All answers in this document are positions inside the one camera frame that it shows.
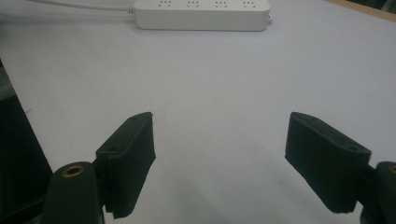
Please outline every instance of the power strip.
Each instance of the power strip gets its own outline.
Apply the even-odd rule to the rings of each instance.
[[[266,0],[137,0],[141,29],[262,31],[269,18]]]

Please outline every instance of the screw hole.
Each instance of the screw hole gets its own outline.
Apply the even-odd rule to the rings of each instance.
[[[70,166],[62,172],[63,177],[73,177],[76,175],[80,175],[85,171],[85,168],[81,165]]]

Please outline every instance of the white surface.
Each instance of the white surface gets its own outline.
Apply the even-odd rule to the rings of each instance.
[[[269,4],[264,32],[179,32],[3,0],[0,57],[53,170],[154,114],[137,207],[107,223],[359,223],[359,207],[333,215],[284,159],[289,115],[330,123],[372,165],[396,161],[395,23],[320,0]]]
[[[266,0],[137,0],[136,24],[142,29],[263,31],[270,6]]]

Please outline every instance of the black plastic mount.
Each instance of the black plastic mount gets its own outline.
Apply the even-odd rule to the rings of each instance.
[[[104,223],[104,205],[114,218],[129,216],[155,158],[151,113],[127,119],[96,151],[93,163],[75,162],[55,172],[41,223]]]
[[[371,167],[371,151],[315,117],[290,115],[286,159],[334,213],[359,201],[361,223],[396,223],[396,163]]]
[[[40,215],[51,176],[17,95],[0,100],[0,223]]]

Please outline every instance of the white cable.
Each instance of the white cable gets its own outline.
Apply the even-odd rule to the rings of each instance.
[[[87,8],[87,9],[98,9],[98,10],[126,11],[130,14],[134,13],[133,6],[113,7],[113,6],[100,6],[100,5],[86,5],[86,4],[79,4],[79,3],[67,3],[67,2],[61,2],[61,1],[56,1],[56,0],[26,0],[26,1],[50,4],[50,5],[55,5],[55,6],[62,6],[62,7],[79,7],[79,8]]]

